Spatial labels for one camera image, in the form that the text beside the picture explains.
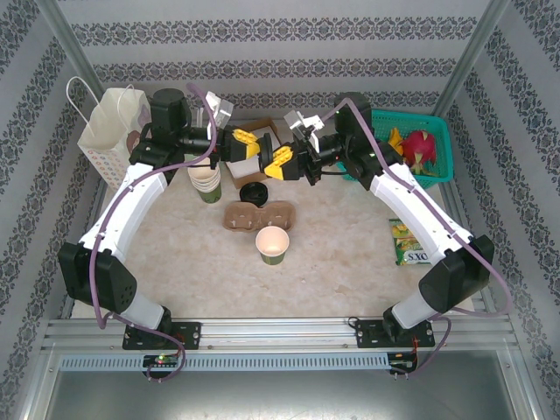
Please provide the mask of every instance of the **white paper bag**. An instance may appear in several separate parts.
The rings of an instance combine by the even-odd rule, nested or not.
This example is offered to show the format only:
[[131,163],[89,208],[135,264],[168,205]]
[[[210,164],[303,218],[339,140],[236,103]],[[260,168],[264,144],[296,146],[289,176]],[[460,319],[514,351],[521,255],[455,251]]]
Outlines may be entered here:
[[108,186],[116,191],[124,180],[130,153],[139,142],[142,127],[151,122],[150,104],[144,91],[135,90],[132,85],[112,87],[105,91],[101,101],[95,98],[97,105],[88,121],[69,97],[68,89],[74,79],[86,85],[95,96],[78,76],[66,84],[66,97],[86,121],[78,145]]

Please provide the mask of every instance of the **green paper cup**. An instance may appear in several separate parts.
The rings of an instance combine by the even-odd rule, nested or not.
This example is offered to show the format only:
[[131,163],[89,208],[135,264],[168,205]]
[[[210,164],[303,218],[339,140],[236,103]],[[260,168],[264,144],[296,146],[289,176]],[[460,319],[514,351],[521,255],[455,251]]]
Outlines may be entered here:
[[199,196],[202,198],[202,200],[207,203],[207,204],[213,204],[215,202],[217,202],[218,200],[220,200],[221,198],[221,184],[220,181],[218,181],[218,185],[211,191],[209,192],[204,192],[201,191],[199,189],[197,189]]
[[217,170],[216,173],[209,179],[199,181],[195,178],[191,178],[191,182],[194,186],[208,187],[211,184],[214,184],[216,180],[220,180],[220,179],[221,179],[220,170]]
[[265,263],[277,265],[284,259],[290,237],[281,227],[267,226],[256,235],[255,245]]
[[[199,165],[210,165],[210,159],[207,157],[203,161],[199,162]],[[216,166],[216,169],[214,170],[207,166],[203,166],[200,168],[188,168],[187,171],[192,183],[198,184],[199,186],[207,186],[216,179],[220,178],[219,166]]]

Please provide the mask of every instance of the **stacked paper cups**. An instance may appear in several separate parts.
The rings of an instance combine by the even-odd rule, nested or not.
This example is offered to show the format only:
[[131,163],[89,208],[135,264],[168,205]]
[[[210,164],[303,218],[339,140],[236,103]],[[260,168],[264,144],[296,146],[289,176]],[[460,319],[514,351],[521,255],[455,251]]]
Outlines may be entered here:
[[[199,163],[199,165],[210,165],[210,159],[207,157]],[[189,177],[192,185],[199,192],[199,196],[207,204],[218,201],[221,197],[221,176],[220,167],[216,165],[216,169],[212,170],[209,166],[188,168]]]

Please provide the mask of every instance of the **striped wall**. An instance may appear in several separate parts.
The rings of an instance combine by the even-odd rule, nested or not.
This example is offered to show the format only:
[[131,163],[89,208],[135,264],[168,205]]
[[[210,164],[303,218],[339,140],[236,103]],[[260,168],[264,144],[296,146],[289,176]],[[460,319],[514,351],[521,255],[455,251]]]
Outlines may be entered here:
[[[0,25],[0,419],[8,419],[44,323],[60,314],[56,253],[83,233],[99,178],[76,144],[84,123],[65,94],[74,69],[39,8],[2,2]],[[84,90],[72,95],[88,113]]]
[[447,114],[471,228],[496,245],[545,418],[560,418],[560,2],[513,1]]
[[60,1],[105,87],[188,81],[236,118],[324,112],[340,92],[429,113],[488,0]]

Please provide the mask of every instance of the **metal floor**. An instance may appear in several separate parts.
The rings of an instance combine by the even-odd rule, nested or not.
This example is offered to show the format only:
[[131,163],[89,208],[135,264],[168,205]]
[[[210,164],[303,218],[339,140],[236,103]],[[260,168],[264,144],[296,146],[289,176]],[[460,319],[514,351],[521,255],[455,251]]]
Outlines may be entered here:
[[493,352],[441,353],[417,378],[382,371],[184,372],[164,384],[139,373],[61,372],[47,418],[515,418]]

